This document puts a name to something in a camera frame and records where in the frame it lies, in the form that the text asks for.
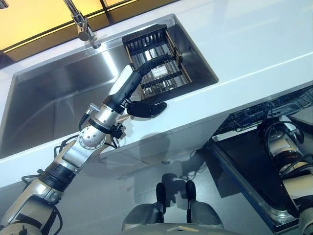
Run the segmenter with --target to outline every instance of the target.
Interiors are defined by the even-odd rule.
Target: black cable
[[[84,113],[84,115],[82,116],[78,124],[79,131],[82,131],[82,125],[84,124],[84,122],[87,120],[88,117],[89,117],[89,114]]]
[[[55,147],[54,147],[54,149],[53,149],[53,152],[54,152],[54,158],[56,158],[56,157],[57,157],[57,148],[61,148],[61,146],[60,146],[60,145],[58,145],[58,146],[55,146]]]
[[[61,231],[61,229],[62,229],[62,227],[63,227],[63,220],[62,220],[62,216],[61,216],[61,214],[60,214],[58,208],[57,208],[55,205],[53,205],[53,208],[54,208],[54,210],[56,211],[56,213],[57,213],[57,215],[58,215],[58,218],[59,218],[59,221],[60,221],[60,227],[59,227],[58,230],[53,234],[53,235],[57,235],[57,234]]]
[[[25,175],[25,176],[22,176],[21,179],[28,186],[31,183],[31,181],[27,181],[26,179],[36,178],[36,177],[39,177],[39,176],[40,176],[40,174],[39,175]]]
[[[287,173],[291,168],[293,168],[296,164],[298,164],[299,162],[307,159],[308,157],[313,156],[313,154],[306,154],[304,156],[302,156],[301,158],[297,159],[296,161],[294,161],[292,164],[290,164],[280,175],[280,178],[283,178],[286,174],[288,175],[289,173]]]
[[[108,146],[111,146],[112,148],[117,148],[117,147],[115,147],[114,145],[112,145],[112,144],[110,144],[110,143],[107,143],[107,142],[105,142],[104,144],[106,144],[106,145],[108,145]]]
[[[73,139],[73,138],[76,138],[76,137],[78,137],[78,135],[71,136],[71,137],[67,138],[65,141],[62,141],[62,143],[61,143],[61,145],[60,145],[60,150],[59,150],[59,152],[62,151],[62,149],[67,145],[67,142],[68,142],[69,140],[71,140],[71,139]]]
[[[110,138],[111,138],[112,143],[114,144],[114,146],[112,146],[112,145],[110,145],[110,146],[112,146],[113,148],[117,148],[117,145],[116,145],[112,135],[110,135]]]
[[[288,173],[287,177],[291,177],[291,176],[299,173],[300,171],[306,170],[307,168],[310,168],[310,167],[313,167],[312,163],[308,163],[308,164],[302,165],[302,166],[296,168],[295,170],[293,170],[292,172]]]
[[[276,125],[278,125],[278,124],[285,124],[285,123],[289,123],[289,124],[291,124],[291,125],[294,125],[294,126],[299,130],[301,136],[304,136],[303,131],[299,128],[299,126],[298,126],[296,123],[294,123],[294,122],[292,122],[292,121],[278,121],[278,122],[273,123],[272,125],[270,125],[270,126],[266,129],[265,134],[264,134],[264,143],[265,143],[265,145],[266,145],[265,147],[266,147],[266,150],[267,150],[268,155],[269,155],[270,157],[273,157],[273,155],[272,155],[272,153],[271,153],[271,151],[270,151],[270,149],[269,149],[269,136],[270,136],[270,133],[271,133],[271,131],[272,131],[272,129],[273,129],[274,126],[276,126]]]

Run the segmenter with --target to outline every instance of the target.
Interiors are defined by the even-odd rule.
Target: yellow wall
[[[0,49],[72,20],[63,0],[7,0],[0,9]],[[99,0],[73,0],[83,15],[102,9]]]

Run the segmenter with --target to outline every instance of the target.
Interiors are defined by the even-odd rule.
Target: metal rack
[[[313,87],[306,87],[250,108],[232,113],[214,135],[228,131],[241,132],[261,124],[267,118],[292,115],[313,105]]]
[[[154,25],[128,35],[122,40],[134,69],[138,69],[145,62],[157,56],[172,55],[172,60],[151,70],[143,77],[140,83],[142,99],[192,82],[165,25]]]

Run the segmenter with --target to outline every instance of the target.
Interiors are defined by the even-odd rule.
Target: window
[[[93,31],[177,0],[72,0],[88,17]],[[77,37],[76,25],[63,2],[6,0],[0,9],[5,37],[0,41],[0,69]]]

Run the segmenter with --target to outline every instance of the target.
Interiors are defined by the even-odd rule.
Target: wheel
[[[191,180],[188,180],[186,182],[186,195],[187,195],[188,201],[195,200],[197,197],[195,183],[192,182]]]

